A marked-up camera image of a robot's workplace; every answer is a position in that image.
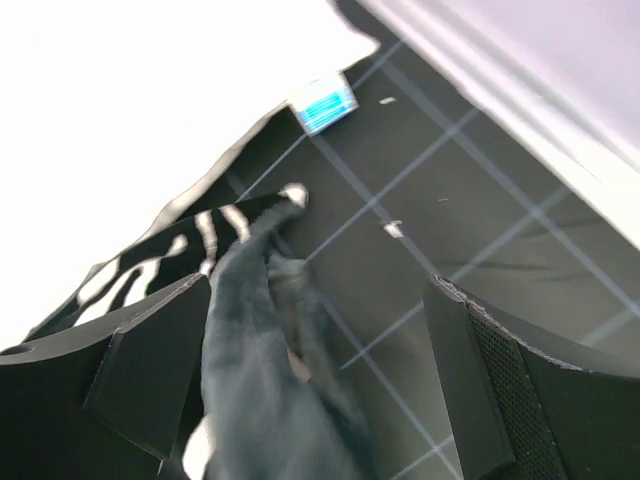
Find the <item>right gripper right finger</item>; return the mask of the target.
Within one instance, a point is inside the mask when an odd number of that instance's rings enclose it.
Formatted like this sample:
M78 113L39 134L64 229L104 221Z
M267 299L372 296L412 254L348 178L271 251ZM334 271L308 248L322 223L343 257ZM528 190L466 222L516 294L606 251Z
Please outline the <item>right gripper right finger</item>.
M464 478L638 478L638 366L441 276L423 305Z

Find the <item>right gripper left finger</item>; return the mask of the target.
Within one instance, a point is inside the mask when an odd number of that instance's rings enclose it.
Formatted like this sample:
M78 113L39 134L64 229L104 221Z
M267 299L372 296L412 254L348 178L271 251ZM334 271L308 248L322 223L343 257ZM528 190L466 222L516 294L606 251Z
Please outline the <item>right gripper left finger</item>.
M208 279L188 276L1 355L5 479L153 479L200 358Z

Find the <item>zebra and grey pillowcase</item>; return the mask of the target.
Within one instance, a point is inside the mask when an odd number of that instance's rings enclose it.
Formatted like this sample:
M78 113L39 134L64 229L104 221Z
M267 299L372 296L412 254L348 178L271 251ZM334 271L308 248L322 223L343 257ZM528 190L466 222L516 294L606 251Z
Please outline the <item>zebra and grey pillowcase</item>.
M306 206L289 184L211 277L201 391L215 446L209 479L375 479L367 422L327 346L304 261L273 234Z

